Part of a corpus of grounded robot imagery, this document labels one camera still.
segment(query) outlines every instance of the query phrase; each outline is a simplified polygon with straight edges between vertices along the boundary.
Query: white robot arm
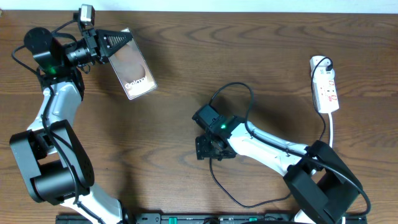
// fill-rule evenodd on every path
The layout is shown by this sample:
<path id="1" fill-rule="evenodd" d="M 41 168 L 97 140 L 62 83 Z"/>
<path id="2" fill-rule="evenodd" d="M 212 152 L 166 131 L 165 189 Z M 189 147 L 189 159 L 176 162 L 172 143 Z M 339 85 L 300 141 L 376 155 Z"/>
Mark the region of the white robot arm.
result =
<path id="1" fill-rule="evenodd" d="M 345 212 L 359 195 L 361 184 L 332 148 L 316 141 L 312 146 L 297 144 L 275 137 L 256 128 L 244 118 L 230 119 L 206 104 L 192 118 L 205 134 L 196 138 L 197 159 L 230 159 L 236 154 L 251 157 L 283 176 L 302 210 L 291 220 L 299 223 L 345 223 Z M 333 168 L 319 183 L 311 176 L 323 167 L 338 167 L 344 177 Z"/>
<path id="2" fill-rule="evenodd" d="M 83 4 L 72 21 L 52 32 L 42 27 L 28 31 L 25 45 L 13 51 L 13 59 L 39 79 L 44 101 L 34 122 L 27 131 L 14 134 L 10 146 L 29 195 L 36 202 L 70 207 L 93 223 L 134 223 L 119 200 L 95 184 L 93 166 L 72 129 L 85 90 L 78 68 L 88 73 L 84 70 L 88 63 L 106 63 L 132 40 L 131 33 L 95 30 L 94 21 L 93 6 Z M 82 35 L 79 41 L 57 32 L 73 22 L 77 22 Z M 118 41 L 109 43 L 110 36 Z M 73 42 L 62 45 L 56 37 Z M 15 57 L 16 51 L 25 47 L 39 64 L 36 71 Z M 47 164 L 38 162 L 53 153 L 58 153 L 60 159 Z"/>

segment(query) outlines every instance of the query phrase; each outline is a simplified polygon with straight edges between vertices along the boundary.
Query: smartphone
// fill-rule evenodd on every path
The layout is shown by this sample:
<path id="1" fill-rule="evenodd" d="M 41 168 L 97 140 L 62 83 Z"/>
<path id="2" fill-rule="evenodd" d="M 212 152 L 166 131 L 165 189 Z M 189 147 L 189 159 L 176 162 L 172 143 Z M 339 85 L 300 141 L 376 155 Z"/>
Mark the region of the smartphone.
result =
<path id="1" fill-rule="evenodd" d="M 129 28 L 122 32 L 131 32 Z M 109 61 L 129 100 L 157 88 L 148 65 L 138 48 L 134 36 L 130 42 L 110 56 Z"/>

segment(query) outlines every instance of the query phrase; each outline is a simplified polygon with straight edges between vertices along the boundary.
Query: white power strip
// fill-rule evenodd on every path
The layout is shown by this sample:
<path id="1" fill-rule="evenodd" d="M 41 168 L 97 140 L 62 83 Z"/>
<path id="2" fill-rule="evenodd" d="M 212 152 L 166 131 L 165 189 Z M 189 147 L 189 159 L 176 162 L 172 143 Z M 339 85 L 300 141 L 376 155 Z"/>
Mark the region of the white power strip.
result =
<path id="1" fill-rule="evenodd" d="M 324 56 L 314 56 L 310 60 L 311 75 L 314 73 L 313 69 Z M 329 59 L 324 59 L 318 65 L 314 73 L 313 89 L 319 113 L 331 113 L 339 108 L 336 85 L 335 85 L 335 70 L 327 71 L 326 68 L 331 64 Z"/>

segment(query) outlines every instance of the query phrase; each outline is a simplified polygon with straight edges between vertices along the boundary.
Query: wooden table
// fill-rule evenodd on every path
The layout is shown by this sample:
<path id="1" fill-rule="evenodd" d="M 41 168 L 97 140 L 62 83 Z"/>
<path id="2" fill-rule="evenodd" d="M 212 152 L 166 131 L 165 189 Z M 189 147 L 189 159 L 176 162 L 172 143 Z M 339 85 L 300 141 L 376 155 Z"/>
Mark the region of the wooden table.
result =
<path id="1" fill-rule="evenodd" d="M 33 122 L 42 103 L 37 79 L 11 58 L 25 33 L 52 30 L 72 18 L 63 11 L 6 11 L 0 17 L 0 222 L 53 223 L 61 206 L 28 195 L 9 138 Z M 290 141 L 312 144 L 322 122 L 312 108 L 309 60 L 335 64 L 340 109 L 333 113 L 334 149 L 369 195 L 370 223 L 396 223 L 398 214 L 398 16 L 98 12 L 96 28 L 130 27 L 158 89 L 129 101 L 110 65 L 84 75 L 85 98 L 74 130 L 93 163 L 96 182 L 133 212 L 256 213 L 298 211 L 293 198 L 246 210 L 213 182 L 208 160 L 197 161 L 192 115 L 232 81 L 254 88 L 250 120 Z M 64 32 L 76 37 L 76 26 Z M 17 56 L 36 67 L 31 54 Z M 216 106 L 243 114 L 243 88 L 223 92 Z M 219 181 L 240 202 L 288 193 L 281 176 L 253 159 L 215 162 Z M 352 211 L 365 208 L 358 199 Z"/>

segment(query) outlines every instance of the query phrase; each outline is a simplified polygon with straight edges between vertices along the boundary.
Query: wall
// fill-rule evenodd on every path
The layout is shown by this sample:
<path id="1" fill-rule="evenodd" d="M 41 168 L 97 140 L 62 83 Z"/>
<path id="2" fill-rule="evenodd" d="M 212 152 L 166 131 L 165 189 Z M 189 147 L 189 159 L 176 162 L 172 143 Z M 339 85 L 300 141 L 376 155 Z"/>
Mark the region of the wall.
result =
<path id="1" fill-rule="evenodd" d="M 2 9 L 201 12 L 347 12 L 398 13 L 398 0 L 1 0 Z"/>

